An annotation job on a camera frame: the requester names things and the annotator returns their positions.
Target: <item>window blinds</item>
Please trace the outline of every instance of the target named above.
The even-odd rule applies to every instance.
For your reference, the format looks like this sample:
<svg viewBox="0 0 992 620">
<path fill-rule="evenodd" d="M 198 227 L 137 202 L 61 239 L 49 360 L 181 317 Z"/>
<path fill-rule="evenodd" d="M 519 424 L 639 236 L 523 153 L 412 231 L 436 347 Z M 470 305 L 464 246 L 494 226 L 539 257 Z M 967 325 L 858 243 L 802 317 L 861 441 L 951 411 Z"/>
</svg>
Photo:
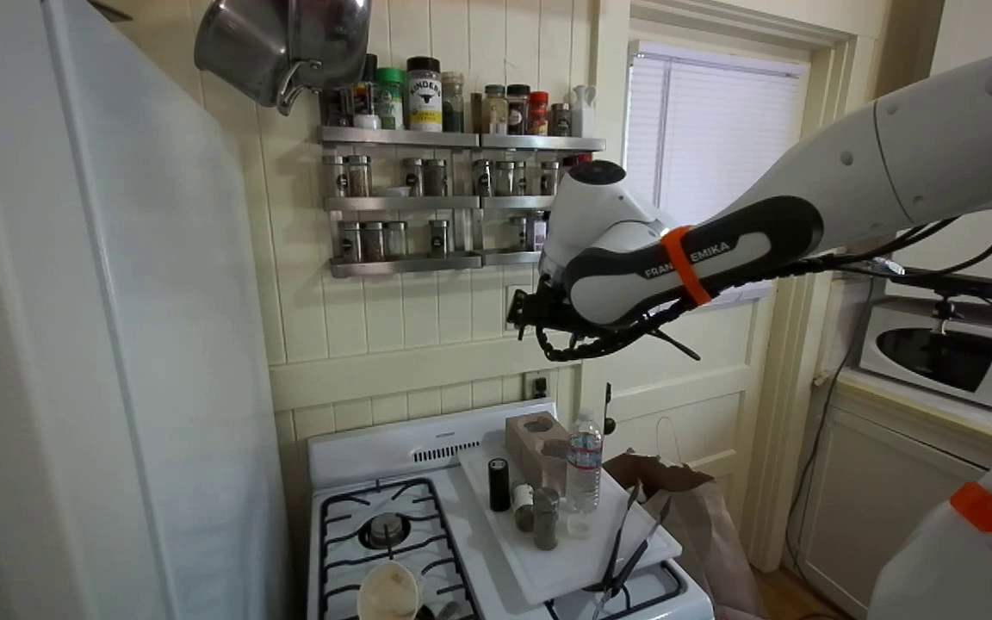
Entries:
<svg viewBox="0 0 992 620">
<path fill-rule="evenodd" d="M 679 224 L 726 208 L 798 141 L 806 66 L 639 42 L 626 169 Z"/>
</svg>

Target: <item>white cutting board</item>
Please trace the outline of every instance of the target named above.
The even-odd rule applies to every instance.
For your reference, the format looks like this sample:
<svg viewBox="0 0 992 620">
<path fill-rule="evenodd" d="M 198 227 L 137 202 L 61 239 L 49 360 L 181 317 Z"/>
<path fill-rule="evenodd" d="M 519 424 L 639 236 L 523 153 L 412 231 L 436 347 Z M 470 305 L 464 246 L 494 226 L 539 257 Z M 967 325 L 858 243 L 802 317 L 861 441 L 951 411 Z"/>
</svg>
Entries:
<svg viewBox="0 0 992 620">
<path fill-rule="evenodd" d="M 543 552 L 535 546 L 531 534 L 516 529 L 511 510 L 497 513 L 488 507 L 489 460 L 507 459 L 511 467 L 512 483 L 519 476 L 519 468 L 509 458 L 504 447 L 482 443 L 476 448 L 457 452 L 457 458 L 461 460 L 469 485 L 473 487 L 481 511 L 485 513 L 488 525 L 492 526 L 493 534 L 507 557 L 508 565 L 511 565 L 511 572 L 515 574 L 519 588 L 523 589 L 527 603 L 540 605 L 564 593 L 598 584 L 603 578 L 603 569 L 615 542 L 615 530 L 626 510 L 626 499 L 629 498 L 629 493 L 623 491 L 615 479 L 606 471 L 599 476 L 599 508 L 592 524 L 592 536 L 568 536 L 563 518 L 558 523 L 558 546 Z M 654 519 L 637 503 L 630 507 L 629 517 L 626 517 L 626 525 L 623 527 L 622 546 L 618 549 L 615 574 L 649 533 L 653 522 Z M 638 566 L 649 566 L 676 557 L 680 555 L 680 550 L 676 538 L 666 532 L 664 527 L 659 527 L 650 539 L 645 555 L 638 561 Z"/>
</svg>

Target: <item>gas stove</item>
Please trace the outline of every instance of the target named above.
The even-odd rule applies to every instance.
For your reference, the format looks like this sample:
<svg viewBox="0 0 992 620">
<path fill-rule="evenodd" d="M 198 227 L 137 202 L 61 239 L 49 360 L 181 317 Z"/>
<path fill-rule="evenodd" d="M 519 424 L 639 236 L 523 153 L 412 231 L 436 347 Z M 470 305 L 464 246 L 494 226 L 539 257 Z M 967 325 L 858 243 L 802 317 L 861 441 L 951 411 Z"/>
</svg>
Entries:
<svg viewBox="0 0 992 620">
<path fill-rule="evenodd" d="M 308 620 L 353 620 L 363 576 L 394 560 L 420 574 L 424 604 L 446 620 L 589 620 L 598 595 L 531 605 L 493 538 L 456 452 L 501 443 L 504 420 L 555 416 L 548 400 L 308 440 L 313 484 Z M 560 546 L 554 553 L 561 553 Z M 611 620 L 711 620 L 706 595 L 674 561 L 639 568 L 604 608 Z"/>
</svg>

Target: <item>refrigerator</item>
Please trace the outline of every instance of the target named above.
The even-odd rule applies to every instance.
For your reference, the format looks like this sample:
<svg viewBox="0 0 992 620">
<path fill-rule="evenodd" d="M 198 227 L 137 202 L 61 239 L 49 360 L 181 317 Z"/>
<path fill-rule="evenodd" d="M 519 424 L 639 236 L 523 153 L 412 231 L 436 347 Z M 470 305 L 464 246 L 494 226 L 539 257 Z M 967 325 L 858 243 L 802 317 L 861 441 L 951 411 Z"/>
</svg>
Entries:
<svg viewBox="0 0 992 620">
<path fill-rule="evenodd" d="M 84 0 L 0 0 L 0 620 L 293 592 L 235 146 Z"/>
</svg>

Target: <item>paper bag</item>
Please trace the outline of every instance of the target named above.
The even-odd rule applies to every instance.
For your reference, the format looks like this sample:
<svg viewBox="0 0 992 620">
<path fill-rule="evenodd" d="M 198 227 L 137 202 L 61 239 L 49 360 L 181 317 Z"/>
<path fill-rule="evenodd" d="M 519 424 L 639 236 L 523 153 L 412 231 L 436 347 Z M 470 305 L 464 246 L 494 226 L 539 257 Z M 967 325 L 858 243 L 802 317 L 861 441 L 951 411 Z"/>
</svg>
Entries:
<svg viewBox="0 0 992 620">
<path fill-rule="evenodd" d="M 640 481 L 648 498 L 642 507 L 654 517 L 672 498 L 672 510 L 661 527 L 684 547 L 677 562 L 710 596 L 717 620 L 767 617 L 733 519 L 712 476 L 654 456 L 615 456 L 603 467 L 626 489 Z"/>
</svg>

